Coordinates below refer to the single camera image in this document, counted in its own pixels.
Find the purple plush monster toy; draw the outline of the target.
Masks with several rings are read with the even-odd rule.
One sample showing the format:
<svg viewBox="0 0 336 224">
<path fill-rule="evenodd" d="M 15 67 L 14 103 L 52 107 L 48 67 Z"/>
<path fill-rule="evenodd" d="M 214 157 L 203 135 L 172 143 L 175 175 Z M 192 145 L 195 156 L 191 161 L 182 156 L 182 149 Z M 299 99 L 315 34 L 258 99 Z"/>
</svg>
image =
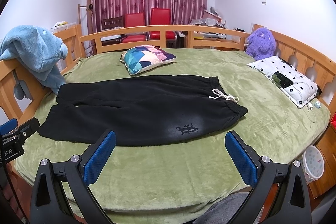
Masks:
<svg viewBox="0 0 336 224">
<path fill-rule="evenodd" d="M 268 28 L 258 28 L 248 36 L 247 42 L 246 54 L 256 61 L 271 57 L 275 53 L 276 40 Z"/>
</svg>

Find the left red chair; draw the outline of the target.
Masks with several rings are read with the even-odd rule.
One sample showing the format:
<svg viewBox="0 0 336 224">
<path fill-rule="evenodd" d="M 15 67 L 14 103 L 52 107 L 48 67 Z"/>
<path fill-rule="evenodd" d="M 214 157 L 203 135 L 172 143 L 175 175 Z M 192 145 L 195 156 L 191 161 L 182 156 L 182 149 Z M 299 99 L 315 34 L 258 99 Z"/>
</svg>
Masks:
<svg viewBox="0 0 336 224">
<path fill-rule="evenodd" d="M 126 14 L 125 15 L 125 27 L 140 27 L 145 25 L 145 14 L 143 12 L 133 13 L 133 14 Z M 122 43 L 129 43 L 129 42 L 141 42 L 147 41 L 147 34 L 146 32 L 132 32 L 125 34 L 121 39 Z"/>
</svg>

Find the wooden coat rack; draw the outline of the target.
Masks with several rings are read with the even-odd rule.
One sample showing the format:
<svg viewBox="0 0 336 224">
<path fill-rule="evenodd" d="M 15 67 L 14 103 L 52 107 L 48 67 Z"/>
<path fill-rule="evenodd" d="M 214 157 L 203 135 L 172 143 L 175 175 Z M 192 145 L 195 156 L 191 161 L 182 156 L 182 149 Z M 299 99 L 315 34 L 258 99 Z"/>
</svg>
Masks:
<svg viewBox="0 0 336 224">
<path fill-rule="evenodd" d="M 92 15 L 93 4 L 91 0 L 85 0 L 84 4 L 77 5 L 78 23 L 81 25 L 81 34 L 86 36 L 93 32 Z M 96 48 L 92 40 L 86 40 L 81 43 L 85 56 L 94 55 Z"/>
</svg>

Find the white black-flowered pillow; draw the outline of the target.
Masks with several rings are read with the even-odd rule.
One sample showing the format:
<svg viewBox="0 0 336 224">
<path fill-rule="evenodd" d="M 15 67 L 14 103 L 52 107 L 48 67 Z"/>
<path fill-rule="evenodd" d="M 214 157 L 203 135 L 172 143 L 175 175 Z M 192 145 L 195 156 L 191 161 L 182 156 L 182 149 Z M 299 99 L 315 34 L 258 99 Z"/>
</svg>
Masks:
<svg viewBox="0 0 336 224">
<path fill-rule="evenodd" d="M 299 109 L 318 96 L 318 85 L 278 56 L 248 64 L 272 81 Z"/>
</svg>

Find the dark wooden chair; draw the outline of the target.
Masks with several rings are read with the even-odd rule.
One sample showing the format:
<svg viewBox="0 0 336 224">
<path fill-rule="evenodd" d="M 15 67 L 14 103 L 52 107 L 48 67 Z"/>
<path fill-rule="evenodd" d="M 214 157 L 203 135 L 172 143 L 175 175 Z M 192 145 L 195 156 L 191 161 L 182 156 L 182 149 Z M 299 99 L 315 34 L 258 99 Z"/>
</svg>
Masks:
<svg viewBox="0 0 336 224">
<path fill-rule="evenodd" d="M 123 16 L 118 16 L 115 18 L 107 18 L 102 20 L 102 30 L 109 30 L 113 28 L 123 28 L 124 18 Z"/>
</svg>

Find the cluttered desk with papers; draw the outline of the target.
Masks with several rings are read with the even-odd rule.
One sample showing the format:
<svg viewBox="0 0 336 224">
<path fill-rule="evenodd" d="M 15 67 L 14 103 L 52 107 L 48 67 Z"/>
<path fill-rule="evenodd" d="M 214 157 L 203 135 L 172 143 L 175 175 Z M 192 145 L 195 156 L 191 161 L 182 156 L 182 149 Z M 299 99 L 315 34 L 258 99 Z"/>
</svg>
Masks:
<svg viewBox="0 0 336 224">
<path fill-rule="evenodd" d="M 192 26 L 206 26 L 206 27 L 217 27 L 226 29 L 226 23 L 222 23 L 222 18 L 214 11 L 210 9 L 210 11 L 203 10 L 202 17 L 199 19 L 192 19 L 189 22 L 189 25 Z M 232 40 L 236 43 L 240 41 L 238 36 L 227 36 L 226 34 L 219 34 L 214 32 L 194 32 L 195 39 L 210 39 L 210 40 L 221 40 L 221 39 L 228 39 Z"/>
</svg>

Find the black pants with white stripe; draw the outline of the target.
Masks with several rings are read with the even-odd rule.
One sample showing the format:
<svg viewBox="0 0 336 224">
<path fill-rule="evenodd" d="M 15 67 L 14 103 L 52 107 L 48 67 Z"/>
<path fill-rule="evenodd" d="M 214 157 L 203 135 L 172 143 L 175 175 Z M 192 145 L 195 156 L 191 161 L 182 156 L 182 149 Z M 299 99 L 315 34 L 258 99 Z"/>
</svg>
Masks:
<svg viewBox="0 0 336 224">
<path fill-rule="evenodd" d="M 111 130 L 118 146 L 168 145 L 227 129 L 247 111 L 217 77 L 149 75 L 69 83 L 59 89 L 38 132 L 55 141 L 92 144 Z"/>
</svg>

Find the green fleece bed blanket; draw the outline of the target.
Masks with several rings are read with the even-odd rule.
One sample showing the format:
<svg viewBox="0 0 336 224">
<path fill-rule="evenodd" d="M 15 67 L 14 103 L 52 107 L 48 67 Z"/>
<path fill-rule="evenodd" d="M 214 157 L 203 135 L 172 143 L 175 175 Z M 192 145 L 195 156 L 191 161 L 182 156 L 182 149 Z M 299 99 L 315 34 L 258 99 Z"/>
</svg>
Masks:
<svg viewBox="0 0 336 224">
<path fill-rule="evenodd" d="M 298 108 L 243 51 L 173 50 L 177 58 L 130 76 L 121 53 L 81 59 L 35 112 L 15 169 L 34 182 L 42 159 L 66 161 L 105 130 L 116 148 L 91 191 L 117 223 L 184 223 L 245 184 L 224 146 L 229 130 L 260 155 L 289 163 L 330 119 Z"/>
</svg>

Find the small light blue gadget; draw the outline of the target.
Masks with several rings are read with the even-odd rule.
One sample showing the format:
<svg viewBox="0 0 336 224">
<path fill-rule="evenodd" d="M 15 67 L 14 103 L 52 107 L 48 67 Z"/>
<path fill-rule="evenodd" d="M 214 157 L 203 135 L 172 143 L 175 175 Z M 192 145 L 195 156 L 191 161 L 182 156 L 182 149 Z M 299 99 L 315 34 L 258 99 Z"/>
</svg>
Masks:
<svg viewBox="0 0 336 224">
<path fill-rule="evenodd" d="M 321 102 L 316 101 L 314 106 L 319 109 L 321 107 Z"/>
</svg>

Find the wooden bed frame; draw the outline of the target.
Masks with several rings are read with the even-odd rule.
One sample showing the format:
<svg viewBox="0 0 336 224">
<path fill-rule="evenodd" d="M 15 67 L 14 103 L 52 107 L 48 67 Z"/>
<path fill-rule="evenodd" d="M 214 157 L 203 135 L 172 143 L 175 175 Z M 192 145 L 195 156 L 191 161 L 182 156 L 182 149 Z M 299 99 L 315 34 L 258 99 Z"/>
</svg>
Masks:
<svg viewBox="0 0 336 224">
<path fill-rule="evenodd" d="M 198 53 L 204 56 L 210 47 L 215 47 L 220 53 L 242 54 L 247 45 L 249 36 L 246 32 L 220 29 L 217 27 L 202 27 L 189 25 L 151 25 L 135 26 L 117 30 L 106 30 L 84 36 L 81 26 L 75 26 L 66 30 L 57 32 L 55 35 L 62 39 L 69 49 L 65 59 L 65 68 L 61 71 L 63 75 L 69 75 L 73 71 L 82 72 L 88 65 L 89 57 L 85 55 L 84 42 L 94 41 L 97 54 L 92 60 L 97 60 L 104 53 L 119 53 L 121 50 L 128 50 L 138 45 L 150 44 L 156 47 L 165 48 L 170 42 L 169 32 L 182 31 L 186 33 L 186 42 L 183 45 L 184 53 Z M 103 37 L 119 34 L 135 34 L 139 32 L 157 33 L 154 40 L 139 40 L 136 42 L 119 43 L 104 45 L 101 40 Z M 279 32 L 272 32 L 276 40 L 276 50 L 280 57 L 285 61 L 291 58 L 297 59 L 294 66 L 301 73 L 307 73 L 313 69 L 316 75 L 313 81 L 322 89 L 322 94 L 317 99 L 323 104 L 324 109 L 328 110 L 328 118 L 335 114 L 335 92 L 329 90 L 332 83 L 335 82 L 335 62 L 323 55 L 314 48 Z M 24 80 L 33 97 L 29 105 L 22 110 L 14 96 L 14 77 Z M 8 118 L 15 118 L 19 124 L 23 124 L 32 118 L 44 98 L 50 93 L 49 88 L 45 88 L 41 83 L 16 59 L 1 61 L 1 108 Z"/>
</svg>

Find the white patterned waste bin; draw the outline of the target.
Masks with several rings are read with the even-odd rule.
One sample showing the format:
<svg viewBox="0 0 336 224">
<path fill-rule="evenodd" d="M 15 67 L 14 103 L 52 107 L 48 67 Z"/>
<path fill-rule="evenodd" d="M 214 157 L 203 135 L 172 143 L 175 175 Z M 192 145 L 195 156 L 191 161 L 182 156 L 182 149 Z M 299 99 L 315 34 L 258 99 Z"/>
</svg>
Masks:
<svg viewBox="0 0 336 224">
<path fill-rule="evenodd" d="M 321 151 L 316 146 L 310 145 L 302 154 L 302 168 L 307 184 L 322 177 L 325 163 Z"/>
</svg>

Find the dark green cloth on pillow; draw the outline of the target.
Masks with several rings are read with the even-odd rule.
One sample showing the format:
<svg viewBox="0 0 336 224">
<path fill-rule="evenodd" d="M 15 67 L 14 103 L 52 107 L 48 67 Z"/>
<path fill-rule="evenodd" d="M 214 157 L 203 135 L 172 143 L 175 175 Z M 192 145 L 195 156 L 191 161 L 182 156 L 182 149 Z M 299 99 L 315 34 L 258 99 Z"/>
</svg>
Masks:
<svg viewBox="0 0 336 224">
<path fill-rule="evenodd" d="M 280 72 L 275 72 L 272 74 L 272 81 L 279 87 L 279 88 L 288 88 L 293 85 L 293 81 L 288 79 Z"/>
</svg>

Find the colourful geometric pillow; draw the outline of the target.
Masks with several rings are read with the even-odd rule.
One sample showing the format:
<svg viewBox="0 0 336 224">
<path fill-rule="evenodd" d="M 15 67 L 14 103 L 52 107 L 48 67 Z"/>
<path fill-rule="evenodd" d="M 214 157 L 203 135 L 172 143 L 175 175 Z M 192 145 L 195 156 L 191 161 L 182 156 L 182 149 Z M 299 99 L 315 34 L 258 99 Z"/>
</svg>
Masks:
<svg viewBox="0 0 336 224">
<path fill-rule="evenodd" d="M 162 65 L 173 63 L 176 56 L 152 45 L 133 47 L 121 55 L 130 76 L 149 71 Z"/>
</svg>

